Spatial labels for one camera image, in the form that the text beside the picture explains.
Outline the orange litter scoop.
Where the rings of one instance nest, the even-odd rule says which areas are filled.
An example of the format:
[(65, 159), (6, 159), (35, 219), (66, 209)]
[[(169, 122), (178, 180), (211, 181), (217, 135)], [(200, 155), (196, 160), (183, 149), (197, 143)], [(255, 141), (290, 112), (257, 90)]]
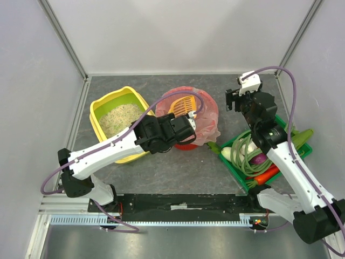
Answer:
[(193, 95), (186, 96), (175, 100), (171, 105), (168, 113), (173, 113), (175, 117), (188, 114), (196, 118), (196, 101)]

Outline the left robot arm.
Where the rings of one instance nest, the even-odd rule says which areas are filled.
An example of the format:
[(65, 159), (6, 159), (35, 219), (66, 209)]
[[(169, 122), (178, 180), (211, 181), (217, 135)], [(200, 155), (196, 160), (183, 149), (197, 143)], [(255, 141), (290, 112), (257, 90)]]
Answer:
[(87, 197), (101, 206), (117, 204), (114, 186), (105, 184), (94, 173), (132, 155), (165, 153), (175, 144), (193, 142), (196, 139), (194, 118), (194, 112), (179, 117), (172, 113), (161, 117), (145, 115), (104, 142), (75, 152), (61, 149), (58, 158), (67, 197)]

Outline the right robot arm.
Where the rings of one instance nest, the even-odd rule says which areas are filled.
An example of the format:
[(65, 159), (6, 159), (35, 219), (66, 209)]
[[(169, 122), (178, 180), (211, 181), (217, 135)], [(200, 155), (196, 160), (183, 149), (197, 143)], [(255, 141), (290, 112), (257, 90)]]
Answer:
[(227, 109), (242, 113), (253, 142), (279, 168), (297, 196), (292, 200), (273, 188), (262, 187), (255, 192), (259, 205), (291, 223), (308, 244), (344, 231), (344, 200), (337, 200), (324, 189), (299, 157), (291, 135), (275, 120), (274, 96), (227, 90), (225, 97)]

